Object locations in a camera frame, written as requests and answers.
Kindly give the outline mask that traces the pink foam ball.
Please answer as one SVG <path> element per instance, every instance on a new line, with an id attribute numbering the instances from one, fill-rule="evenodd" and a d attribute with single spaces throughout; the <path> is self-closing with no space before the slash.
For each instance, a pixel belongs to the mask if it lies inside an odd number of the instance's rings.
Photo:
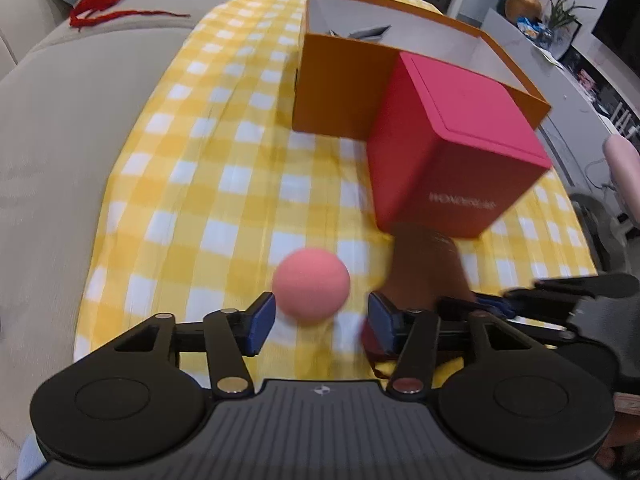
<path id="1" fill-rule="evenodd" d="M 291 320 L 314 325 L 333 318 L 350 293 L 350 275 L 340 258 L 320 248 L 286 256 L 272 277 L 278 309 Z"/>

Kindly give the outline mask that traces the pink office chair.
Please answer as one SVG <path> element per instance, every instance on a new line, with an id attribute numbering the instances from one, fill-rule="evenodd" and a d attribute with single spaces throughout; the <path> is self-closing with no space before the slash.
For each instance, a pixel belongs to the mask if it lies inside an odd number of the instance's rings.
<path id="1" fill-rule="evenodd" d="M 603 153 L 616 194 L 626 215 L 636 228 L 640 220 L 640 156 L 629 140 L 612 134 L 603 144 Z"/>

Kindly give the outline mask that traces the yellow checkered tablecloth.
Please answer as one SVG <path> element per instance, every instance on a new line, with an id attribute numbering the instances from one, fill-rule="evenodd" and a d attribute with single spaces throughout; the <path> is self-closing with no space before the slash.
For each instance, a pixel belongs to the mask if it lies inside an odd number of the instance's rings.
<path id="1" fill-rule="evenodd" d="M 480 29 L 408 6 L 439 26 L 442 54 L 501 81 L 524 73 Z M 386 270 L 361 142 L 296 132 L 294 80 L 306 0 L 228 0 L 209 9 L 146 102 L 107 180 L 81 296 L 81 359 L 157 313 L 196 322 L 246 308 L 291 252 L 341 259 L 350 295 L 334 320 L 278 318 L 250 360 L 255 379 L 367 379 L 359 331 Z"/>

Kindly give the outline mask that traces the red square gift box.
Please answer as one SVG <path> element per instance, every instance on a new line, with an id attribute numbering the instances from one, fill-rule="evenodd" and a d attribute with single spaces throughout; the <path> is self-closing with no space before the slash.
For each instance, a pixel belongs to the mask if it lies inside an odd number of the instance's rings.
<path id="1" fill-rule="evenodd" d="M 454 238 L 487 230 L 551 168 L 502 86 L 435 90 L 407 65 L 367 140 L 376 224 L 416 223 Z"/>

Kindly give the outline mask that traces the grey tv cabinet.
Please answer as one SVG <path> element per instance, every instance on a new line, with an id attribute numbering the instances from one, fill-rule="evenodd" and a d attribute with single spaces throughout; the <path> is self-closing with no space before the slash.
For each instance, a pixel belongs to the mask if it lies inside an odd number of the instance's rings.
<path id="1" fill-rule="evenodd" d="M 604 141 L 613 134 L 567 70 L 550 63 L 529 39 L 496 10 L 487 11 L 482 29 L 494 38 L 550 103 L 537 129 L 564 186 L 580 188 L 603 200 L 616 214 L 620 204 L 608 186 Z"/>

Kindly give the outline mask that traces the white wifi router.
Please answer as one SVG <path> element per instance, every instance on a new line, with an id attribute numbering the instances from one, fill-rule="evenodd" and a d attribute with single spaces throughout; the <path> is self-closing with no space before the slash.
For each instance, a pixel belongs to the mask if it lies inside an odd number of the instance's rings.
<path id="1" fill-rule="evenodd" d="M 614 129 L 627 139 L 639 133 L 639 117 L 624 102 L 618 102 L 608 118 Z"/>

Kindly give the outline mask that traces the black television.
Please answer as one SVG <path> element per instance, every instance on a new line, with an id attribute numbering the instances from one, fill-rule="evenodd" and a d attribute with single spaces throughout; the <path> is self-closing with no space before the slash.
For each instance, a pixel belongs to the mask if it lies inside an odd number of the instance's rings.
<path id="1" fill-rule="evenodd" d="M 592 34 L 627 64 L 639 63 L 640 0 L 608 0 Z"/>

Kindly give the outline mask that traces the green potted plant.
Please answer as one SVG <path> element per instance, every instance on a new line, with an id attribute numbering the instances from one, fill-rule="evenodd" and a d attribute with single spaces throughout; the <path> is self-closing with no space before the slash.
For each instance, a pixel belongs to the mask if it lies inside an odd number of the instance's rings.
<path id="1" fill-rule="evenodd" d="M 556 33 L 562 28 L 572 23 L 577 23 L 575 12 L 577 10 L 593 10 L 593 6 L 584 6 L 575 1 L 568 0 L 548 0 L 550 3 L 550 13 L 546 19 L 546 24 L 538 34 L 538 46 L 544 50 L 550 50 L 556 39 Z"/>

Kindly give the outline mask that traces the dark navy cloth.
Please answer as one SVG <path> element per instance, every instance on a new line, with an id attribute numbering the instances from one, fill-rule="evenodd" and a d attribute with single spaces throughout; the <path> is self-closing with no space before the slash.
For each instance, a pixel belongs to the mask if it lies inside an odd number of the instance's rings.
<path id="1" fill-rule="evenodd" d="M 349 32 L 346 35 L 342 35 L 334 29 L 328 30 L 328 35 L 336 38 L 352 39 L 359 41 L 379 42 L 388 32 L 392 26 L 374 26 L 369 28 L 357 29 Z"/>

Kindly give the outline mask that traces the orange open cardboard box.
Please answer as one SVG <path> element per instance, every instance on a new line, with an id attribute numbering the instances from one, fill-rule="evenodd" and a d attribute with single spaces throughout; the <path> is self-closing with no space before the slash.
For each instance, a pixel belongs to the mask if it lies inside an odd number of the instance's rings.
<path id="1" fill-rule="evenodd" d="M 379 42 L 331 37 L 390 25 Z M 484 30 L 395 0 L 306 0 L 300 26 L 292 127 L 367 140 L 401 66 L 444 92 L 455 81 L 502 86 L 532 127 L 551 106 Z"/>

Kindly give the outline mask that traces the beige sofa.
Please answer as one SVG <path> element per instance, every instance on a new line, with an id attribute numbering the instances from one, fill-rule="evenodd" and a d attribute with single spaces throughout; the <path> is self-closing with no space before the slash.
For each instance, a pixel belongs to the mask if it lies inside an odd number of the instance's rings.
<path id="1" fill-rule="evenodd" d="M 1 0 L 1 474 L 37 387 L 73 359 L 105 183 L 194 29 L 228 0 L 127 0 L 74 29 L 62 0 Z"/>

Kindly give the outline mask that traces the red ribbon cloth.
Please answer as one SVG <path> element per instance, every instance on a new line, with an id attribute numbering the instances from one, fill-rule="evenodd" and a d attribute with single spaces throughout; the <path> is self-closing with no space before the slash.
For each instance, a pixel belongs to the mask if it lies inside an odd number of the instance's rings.
<path id="1" fill-rule="evenodd" d="M 79 0 L 70 10 L 70 27 L 82 29 L 94 27 L 120 18 L 130 16 L 171 16 L 172 18 L 190 18 L 190 14 L 165 10 L 114 10 L 122 0 Z"/>

